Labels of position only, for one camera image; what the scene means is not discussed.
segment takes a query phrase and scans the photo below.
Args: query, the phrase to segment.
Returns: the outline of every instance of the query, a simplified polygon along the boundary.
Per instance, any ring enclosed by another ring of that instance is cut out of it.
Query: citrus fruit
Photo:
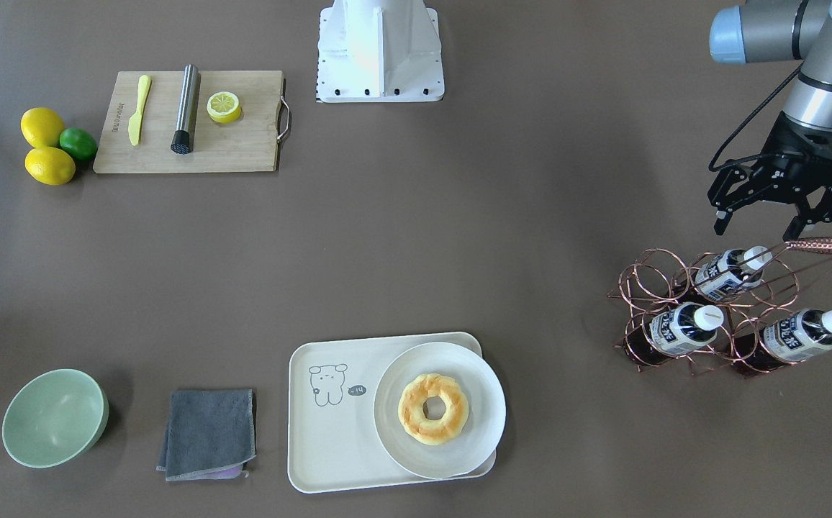
[[[22,136],[32,147],[54,147],[64,131],[64,121],[51,108],[33,108],[22,114]]]
[[[25,156],[25,170],[41,183],[60,186],[73,178],[77,165],[71,155],[57,147],[36,147]]]
[[[62,131],[58,137],[58,145],[74,160],[85,162],[96,157],[96,139],[80,128],[68,128]]]
[[[227,124],[240,118],[240,99],[231,92],[218,92],[208,98],[208,115],[212,121]]]

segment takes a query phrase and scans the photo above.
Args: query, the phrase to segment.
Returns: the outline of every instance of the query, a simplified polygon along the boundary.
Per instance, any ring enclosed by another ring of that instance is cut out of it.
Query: green bowl
[[[29,468],[51,468],[86,452],[106,429],[109,404],[86,373],[60,368],[29,381],[4,416],[4,447]]]

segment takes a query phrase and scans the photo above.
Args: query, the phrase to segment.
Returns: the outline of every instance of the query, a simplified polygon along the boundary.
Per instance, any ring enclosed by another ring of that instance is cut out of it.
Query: towel
[[[252,390],[177,390],[157,471],[166,481],[235,478],[256,456]]]

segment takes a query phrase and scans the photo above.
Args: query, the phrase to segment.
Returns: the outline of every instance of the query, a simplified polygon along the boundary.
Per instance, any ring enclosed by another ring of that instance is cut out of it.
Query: dark bottle
[[[736,338],[733,347],[738,356],[751,353],[745,360],[733,362],[733,368],[745,376],[770,373],[807,360],[832,350],[832,310],[803,309],[762,328],[757,339],[754,335]]]
[[[625,351],[639,365],[661,365],[712,342],[722,324],[720,308],[685,302],[630,332]]]
[[[764,246],[748,250],[732,249],[703,263],[692,279],[692,289],[682,301],[722,302],[761,285],[761,270],[772,261]]]

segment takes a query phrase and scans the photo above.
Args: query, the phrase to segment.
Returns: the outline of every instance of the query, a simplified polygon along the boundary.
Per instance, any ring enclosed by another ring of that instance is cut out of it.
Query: rectangular tray
[[[129,118],[137,106],[137,79],[152,78],[140,141],[131,145]],[[284,74],[281,70],[199,70],[199,101],[194,147],[177,155],[170,150],[183,72],[119,72],[103,124],[96,173],[257,173],[278,165],[276,142]],[[233,92],[243,114],[229,124],[208,115],[208,98],[215,92]]]
[[[482,356],[468,332],[312,342],[294,351],[288,367],[288,479],[295,489],[322,493],[440,481],[400,468],[374,429],[374,391],[384,371],[404,351],[428,342],[463,345]],[[312,383],[310,368],[317,367],[317,374],[336,376],[333,384]],[[479,468],[453,479],[486,475],[495,462],[494,452]]]

